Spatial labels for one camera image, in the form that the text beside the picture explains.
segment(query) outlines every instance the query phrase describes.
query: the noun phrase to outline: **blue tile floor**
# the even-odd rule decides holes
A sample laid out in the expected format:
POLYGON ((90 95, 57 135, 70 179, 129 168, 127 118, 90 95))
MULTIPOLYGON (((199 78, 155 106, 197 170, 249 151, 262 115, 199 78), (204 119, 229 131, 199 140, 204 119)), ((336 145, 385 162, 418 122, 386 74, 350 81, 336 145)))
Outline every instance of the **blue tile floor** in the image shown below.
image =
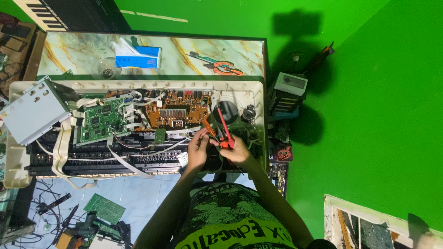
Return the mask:
MULTIPOLYGON (((51 189, 54 193, 58 194, 56 195, 57 198, 60 198, 67 193, 71 193, 72 195, 70 199, 58 206, 63 219, 71 213, 72 208, 77 204, 79 204, 79 208, 75 215, 83 215, 85 213, 83 208, 94 193, 125 207, 126 211, 121 220, 126 224, 131 224, 131 242, 133 243, 179 178, 180 175, 159 175, 151 179, 144 179, 137 176, 117 177, 108 180, 99 180, 97 186, 81 190, 73 189, 72 186, 63 179, 54 179, 54 185, 51 189)), ((207 174, 202 179, 205 181, 212 181, 214 179, 214 174, 207 174)), ((37 187, 46 189, 46 187, 42 183, 39 183, 39 181, 42 180, 38 180, 37 187)), ((52 184, 52 180, 50 179, 44 179, 43 181, 52 184)), ((77 186, 92 182, 91 180, 85 179, 72 179, 72 181, 77 186)), ((243 176, 240 173, 228 173, 226 181, 243 184, 255 189, 254 183, 252 180, 248 179, 247 174, 243 176)), ((35 189, 34 197, 39 198, 39 195, 42 192, 43 191, 41 190, 35 189)), ((41 195, 41 201, 44 201, 46 204, 52 203, 54 201, 54 196, 52 193, 45 192, 41 195)), ((32 203, 28 216, 36 223, 34 233, 44 236, 42 240, 37 243, 25 244, 24 242, 35 241, 36 239, 22 239, 23 244, 21 245, 27 249, 46 249, 55 237, 55 235, 50 232, 56 226, 57 221, 54 215, 44 214, 39 216, 38 214, 35 214, 35 207, 36 204, 32 203), (51 225, 49 230, 45 228, 46 223, 51 225)), ((7 245, 7 247, 9 249, 18 248, 10 244, 7 245)))

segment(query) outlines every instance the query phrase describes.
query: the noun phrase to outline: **plastic container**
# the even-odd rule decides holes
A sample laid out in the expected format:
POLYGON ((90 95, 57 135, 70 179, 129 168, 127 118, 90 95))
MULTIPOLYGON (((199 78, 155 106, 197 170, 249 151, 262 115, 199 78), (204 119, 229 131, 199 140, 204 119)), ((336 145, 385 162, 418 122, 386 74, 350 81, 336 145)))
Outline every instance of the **plastic container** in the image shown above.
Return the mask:
MULTIPOLYGON (((230 128, 245 126, 241 121, 241 113, 248 105, 253 105, 256 116, 251 124, 256 129, 258 140, 262 147, 262 154, 258 161, 260 167, 265 171, 267 168, 266 149, 266 125, 264 120, 264 89, 261 82, 253 81, 53 81, 58 84, 70 87, 78 93, 106 93, 108 90, 132 90, 132 89, 159 89, 159 90, 211 90, 212 103, 221 101, 231 101, 238 109, 237 119, 228 125, 230 128)), ((32 82, 14 82, 9 88, 10 99, 14 101, 23 94, 32 82)), ((6 148, 6 166, 4 185, 7 188, 24 188, 29 185, 32 177, 24 170, 28 166, 30 156, 26 154, 26 147, 19 145, 9 133, 6 148)))

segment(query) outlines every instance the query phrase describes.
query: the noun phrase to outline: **chip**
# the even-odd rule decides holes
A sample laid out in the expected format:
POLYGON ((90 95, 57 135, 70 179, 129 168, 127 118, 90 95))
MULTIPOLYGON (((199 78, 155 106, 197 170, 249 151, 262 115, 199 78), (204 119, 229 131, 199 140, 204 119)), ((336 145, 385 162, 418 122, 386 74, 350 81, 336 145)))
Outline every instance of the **chip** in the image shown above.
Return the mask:
POLYGON ((107 112, 110 112, 111 111, 111 106, 110 105, 105 105, 104 107, 103 107, 103 112, 104 113, 107 113, 107 112))
POLYGON ((91 119, 91 125, 97 125, 100 123, 100 118, 99 117, 93 117, 91 119))

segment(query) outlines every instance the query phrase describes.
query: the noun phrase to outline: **person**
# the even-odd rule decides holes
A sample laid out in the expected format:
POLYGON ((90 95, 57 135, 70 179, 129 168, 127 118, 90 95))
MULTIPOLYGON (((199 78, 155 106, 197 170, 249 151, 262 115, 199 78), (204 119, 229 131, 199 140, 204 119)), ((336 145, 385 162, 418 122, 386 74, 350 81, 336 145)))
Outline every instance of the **person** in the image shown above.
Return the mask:
POLYGON ((293 249, 335 248, 313 239, 301 217, 258 166, 242 139, 220 154, 245 169, 257 191, 235 183, 193 181, 206 162, 203 128, 189 142, 188 165, 143 228, 133 249, 293 249))

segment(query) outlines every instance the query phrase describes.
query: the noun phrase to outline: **marble table top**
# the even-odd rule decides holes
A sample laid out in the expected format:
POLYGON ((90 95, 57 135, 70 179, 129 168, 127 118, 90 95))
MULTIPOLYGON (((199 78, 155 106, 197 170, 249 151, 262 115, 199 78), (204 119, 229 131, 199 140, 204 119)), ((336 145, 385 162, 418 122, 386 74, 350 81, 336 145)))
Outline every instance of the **marble table top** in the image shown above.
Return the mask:
POLYGON ((48 32, 38 70, 38 79, 91 80, 97 60, 115 57, 112 42, 125 40, 138 46, 161 47, 158 69, 122 68, 114 80, 257 80, 264 82, 264 41, 202 39, 148 35, 81 32, 48 32), (204 61, 187 56, 195 51, 217 61, 229 61, 243 76, 221 76, 204 67, 204 61))

